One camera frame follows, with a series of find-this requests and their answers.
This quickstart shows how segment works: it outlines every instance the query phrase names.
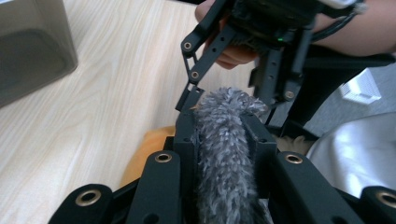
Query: screw hole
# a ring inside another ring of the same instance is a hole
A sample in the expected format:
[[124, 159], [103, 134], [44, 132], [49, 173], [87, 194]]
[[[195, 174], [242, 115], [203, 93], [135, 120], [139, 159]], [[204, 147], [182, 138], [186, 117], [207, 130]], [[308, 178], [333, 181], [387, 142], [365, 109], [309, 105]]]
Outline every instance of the screw hole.
[[198, 77], [199, 77], [199, 74], [198, 74], [197, 72], [192, 72], [192, 73], [191, 73], [191, 76], [192, 76], [193, 78], [198, 78]]
[[184, 48], [185, 49], [190, 49], [191, 48], [191, 43], [190, 42], [184, 43]]
[[166, 153], [160, 154], [155, 157], [155, 161], [157, 162], [169, 162], [172, 160], [172, 156]]
[[287, 156], [285, 157], [285, 159], [286, 159], [286, 161], [288, 161], [288, 162], [290, 162], [290, 163], [294, 163], [294, 164], [300, 164], [300, 163], [303, 162], [303, 159], [301, 159], [301, 158], [298, 157], [298, 156], [291, 155], [291, 154], [287, 155]]
[[376, 198], [383, 204], [396, 208], [396, 195], [388, 193], [386, 191], [379, 191], [376, 194]]
[[76, 205], [83, 207], [94, 204], [100, 199], [101, 196], [102, 193], [97, 189], [86, 190], [77, 196]]
[[143, 220], [145, 224], [155, 224], [158, 221], [160, 221], [160, 218], [156, 214], [148, 214]]

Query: bolt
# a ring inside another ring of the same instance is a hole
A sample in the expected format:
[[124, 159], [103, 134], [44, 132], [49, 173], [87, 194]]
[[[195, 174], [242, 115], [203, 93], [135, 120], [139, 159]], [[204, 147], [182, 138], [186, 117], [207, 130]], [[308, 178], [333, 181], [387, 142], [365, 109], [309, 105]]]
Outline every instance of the bolt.
[[288, 98], [288, 99], [293, 99], [294, 98], [294, 92], [286, 91], [285, 92], [285, 97]]

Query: brass grommet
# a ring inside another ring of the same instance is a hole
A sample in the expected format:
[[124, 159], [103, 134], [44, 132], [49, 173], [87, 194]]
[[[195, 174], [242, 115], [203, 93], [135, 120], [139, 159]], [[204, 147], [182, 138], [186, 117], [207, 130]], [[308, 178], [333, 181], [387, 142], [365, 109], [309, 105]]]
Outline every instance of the brass grommet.
[[285, 160], [290, 163], [294, 163], [294, 164], [300, 164], [303, 162], [303, 159], [301, 159], [300, 157], [298, 157], [296, 155], [292, 155], [292, 154], [286, 155]]
[[396, 195], [381, 190], [376, 193], [376, 198], [383, 204], [389, 207], [396, 208]]
[[155, 157], [155, 161], [157, 162], [169, 162], [170, 160], [172, 160], [172, 156], [167, 153], [162, 153]]
[[86, 190], [82, 193], [80, 193], [77, 198], [76, 198], [76, 204], [78, 206], [88, 206], [91, 204], [96, 203], [100, 197], [102, 196], [102, 193], [98, 189], [89, 189]]

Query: furry windscreen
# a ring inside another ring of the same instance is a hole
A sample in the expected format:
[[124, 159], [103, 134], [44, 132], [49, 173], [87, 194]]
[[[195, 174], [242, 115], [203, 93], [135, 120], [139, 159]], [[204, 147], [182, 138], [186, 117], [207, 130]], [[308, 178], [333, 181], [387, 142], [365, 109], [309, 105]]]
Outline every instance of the furry windscreen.
[[242, 113], [260, 117], [263, 109], [261, 101], [233, 88], [212, 92], [198, 104], [201, 223], [266, 223], [239, 118]]

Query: light wood surface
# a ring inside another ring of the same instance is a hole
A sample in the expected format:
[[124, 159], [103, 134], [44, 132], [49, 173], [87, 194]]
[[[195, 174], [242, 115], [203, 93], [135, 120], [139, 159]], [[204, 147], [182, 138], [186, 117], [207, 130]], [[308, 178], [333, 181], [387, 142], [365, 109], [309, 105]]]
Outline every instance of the light wood surface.
[[[64, 0], [75, 72], [0, 109], [0, 223], [47, 223], [74, 189], [116, 190], [144, 133], [176, 122], [187, 82], [180, 42], [192, 5]], [[215, 65], [200, 87], [247, 91], [252, 64]]]

